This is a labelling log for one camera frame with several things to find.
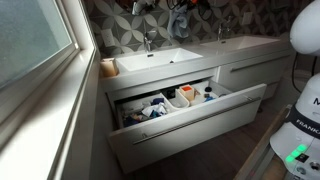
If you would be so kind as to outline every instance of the drawer front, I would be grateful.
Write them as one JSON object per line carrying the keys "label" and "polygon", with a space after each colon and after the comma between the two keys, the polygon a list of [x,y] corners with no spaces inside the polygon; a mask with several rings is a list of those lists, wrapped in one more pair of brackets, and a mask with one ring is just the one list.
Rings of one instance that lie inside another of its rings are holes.
{"label": "drawer front", "polygon": [[251,122],[266,85],[258,85],[113,132],[109,142],[125,173]]}
{"label": "drawer front", "polygon": [[275,59],[261,57],[224,65],[220,67],[217,82],[233,91],[274,83],[280,80],[287,60],[288,56]]}

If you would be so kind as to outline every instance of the faucet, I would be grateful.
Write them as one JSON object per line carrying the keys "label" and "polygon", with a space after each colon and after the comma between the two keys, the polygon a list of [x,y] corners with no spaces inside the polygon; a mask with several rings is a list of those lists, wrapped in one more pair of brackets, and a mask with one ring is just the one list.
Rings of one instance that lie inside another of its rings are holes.
{"label": "faucet", "polygon": [[151,51],[150,44],[152,43],[152,40],[149,39],[149,33],[155,33],[156,31],[148,31],[144,33],[143,36],[143,44],[144,44],[144,50],[149,53]]}
{"label": "faucet", "polygon": [[232,16],[229,16],[228,21],[225,24],[225,27],[223,27],[223,22],[219,23],[218,38],[217,38],[218,41],[222,40],[223,38],[228,39],[230,37],[231,19],[232,19]]}

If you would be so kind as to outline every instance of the white sink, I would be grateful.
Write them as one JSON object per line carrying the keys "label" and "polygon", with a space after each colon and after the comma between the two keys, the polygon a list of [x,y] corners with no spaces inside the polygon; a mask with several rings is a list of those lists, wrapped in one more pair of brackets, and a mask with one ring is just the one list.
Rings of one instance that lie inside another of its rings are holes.
{"label": "white sink", "polygon": [[122,71],[136,71],[140,69],[152,68],[160,65],[192,60],[202,57],[199,54],[187,51],[182,48],[151,52],[133,55],[128,57],[116,58],[117,65]]}
{"label": "white sink", "polygon": [[278,39],[272,38],[261,38],[253,36],[241,36],[231,39],[223,39],[220,41],[214,41],[209,43],[203,43],[201,45],[221,50],[224,52],[244,49],[248,47],[258,46],[262,44],[272,43],[279,41]]}

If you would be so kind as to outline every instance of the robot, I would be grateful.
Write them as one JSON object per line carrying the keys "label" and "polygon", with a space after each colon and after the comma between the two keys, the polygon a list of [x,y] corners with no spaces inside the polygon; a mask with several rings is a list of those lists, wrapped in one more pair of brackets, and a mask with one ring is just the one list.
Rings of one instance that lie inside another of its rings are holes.
{"label": "robot", "polygon": [[[319,17],[315,0],[293,23],[290,41],[299,53],[320,56]],[[270,145],[295,179],[320,179],[320,74],[308,81]]]}

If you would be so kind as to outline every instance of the gray floor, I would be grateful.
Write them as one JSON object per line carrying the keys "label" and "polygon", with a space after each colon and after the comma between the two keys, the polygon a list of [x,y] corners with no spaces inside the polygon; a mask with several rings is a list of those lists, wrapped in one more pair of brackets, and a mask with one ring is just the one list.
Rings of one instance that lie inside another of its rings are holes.
{"label": "gray floor", "polygon": [[261,107],[263,112],[252,123],[128,174],[125,179],[233,179],[278,113],[268,102]]}

